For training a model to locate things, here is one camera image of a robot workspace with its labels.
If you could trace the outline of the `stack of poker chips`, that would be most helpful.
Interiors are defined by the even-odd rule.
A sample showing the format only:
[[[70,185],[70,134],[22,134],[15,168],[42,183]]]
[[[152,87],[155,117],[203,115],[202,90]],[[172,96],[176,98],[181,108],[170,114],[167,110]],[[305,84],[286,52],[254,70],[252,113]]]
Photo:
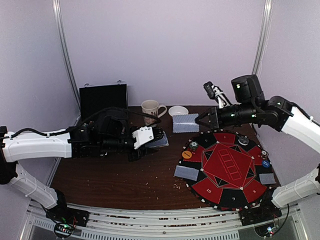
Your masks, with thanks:
[[[199,147],[199,144],[196,141],[191,141],[189,144],[189,148],[192,152],[196,151]]]
[[[269,153],[267,151],[265,151],[265,150],[261,151],[261,158],[262,159],[267,159],[268,156],[269,156]]]

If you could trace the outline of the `black dealer button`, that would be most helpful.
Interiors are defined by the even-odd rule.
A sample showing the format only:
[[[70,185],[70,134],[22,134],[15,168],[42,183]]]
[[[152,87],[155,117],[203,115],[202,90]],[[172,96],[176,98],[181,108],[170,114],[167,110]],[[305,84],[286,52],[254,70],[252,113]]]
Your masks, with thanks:
[[[240,136],[238,138],[238,142],[243,146],[247,146],[249,144],[250,140],[245,136]]]

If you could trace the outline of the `deck of playing cards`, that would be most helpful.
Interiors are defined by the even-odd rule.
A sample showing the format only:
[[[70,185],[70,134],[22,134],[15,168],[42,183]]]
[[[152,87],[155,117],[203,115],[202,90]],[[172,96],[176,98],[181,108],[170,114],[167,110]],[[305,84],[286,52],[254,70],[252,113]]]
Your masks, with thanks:
[[[153,140],[145,144],[147,148],[162,148],[169,146],[169,141],[166,133],[163,133],[163,136],[161,139]]]

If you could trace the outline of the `orange big blind button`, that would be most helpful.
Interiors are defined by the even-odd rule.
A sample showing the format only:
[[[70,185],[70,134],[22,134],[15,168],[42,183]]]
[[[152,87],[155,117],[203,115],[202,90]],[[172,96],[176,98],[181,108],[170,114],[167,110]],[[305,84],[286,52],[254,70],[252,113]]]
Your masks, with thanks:
[[[184,159],[188,160],[188,159],[190,159],[190,158],[193,156],[193,153],[192,153],[191,151],[189,151],[189,150],[184,150],[184,151],[181,153],[181,156],[182,156]]]

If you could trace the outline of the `blue small blind button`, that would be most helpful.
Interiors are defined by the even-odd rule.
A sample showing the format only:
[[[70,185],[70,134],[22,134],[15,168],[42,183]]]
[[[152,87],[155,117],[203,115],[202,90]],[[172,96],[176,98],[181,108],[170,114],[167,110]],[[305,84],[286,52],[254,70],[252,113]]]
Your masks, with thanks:
[[[268,160],[263,160],[261,165],[264,167],[264,168],[269,168],[271,166],[271,163],[268,161]]]

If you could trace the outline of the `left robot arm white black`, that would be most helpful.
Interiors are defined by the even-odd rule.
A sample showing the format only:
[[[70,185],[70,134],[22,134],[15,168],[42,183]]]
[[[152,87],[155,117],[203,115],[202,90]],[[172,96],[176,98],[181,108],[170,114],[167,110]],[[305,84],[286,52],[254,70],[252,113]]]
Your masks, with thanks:
[[[27,127],[12,132],[1,126],[0,183],[38,202],[54,221],[80,220],[81,215],[67,206],[63,192],[43,184],[20,161],[103,158],[108,154],[126,154],[130,162],[140,160],[154,151],[148,143],[161,139],[164,132],[156,126],[161,122],[159,117],[141,112],[139,115],[151,122],[135,127],[129,124],[130,114],[135,111],[107,107],[77,125],[47,132]]]

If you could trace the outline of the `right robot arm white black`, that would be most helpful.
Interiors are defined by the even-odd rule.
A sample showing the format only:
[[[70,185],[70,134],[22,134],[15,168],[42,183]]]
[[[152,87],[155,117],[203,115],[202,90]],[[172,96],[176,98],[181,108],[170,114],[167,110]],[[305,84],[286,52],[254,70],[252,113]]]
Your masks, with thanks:
[[[208,97],[217,105],[202,113],[196,123],[211,130],[243,124],[269,126],[287,135],[314,152],[320,151],[320,124],[295,102],[282,96],[265,99],[259,79],[255,74],[243,75],[231,80],[236,104],[232,104],[224,92],[212,82],[203,85]],[[268,220],[275,212],[292,202],[320,193],[320,168],[313,170],[286,185],[269,190],[262,206],[256,210],[259,220]]]

